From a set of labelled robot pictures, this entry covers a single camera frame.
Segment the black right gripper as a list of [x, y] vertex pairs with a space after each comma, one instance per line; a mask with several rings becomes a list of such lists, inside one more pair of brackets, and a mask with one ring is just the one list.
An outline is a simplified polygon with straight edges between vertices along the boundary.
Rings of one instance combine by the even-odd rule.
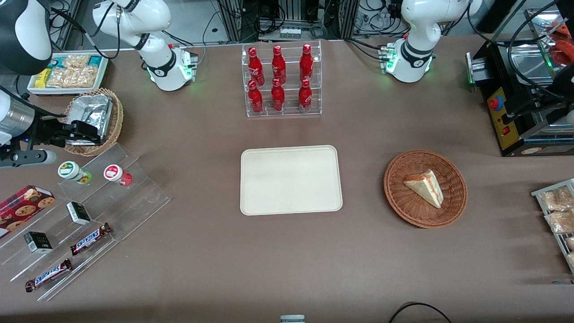
[[97, 127], [81, 120], [73, 120], [67, 124], [54, 117], [34, 117], [27, 130], [27, 139], [32, 145], [44, 144], [64, 148], [66, 145], [101, 145], [102, 137], [98, 134]]

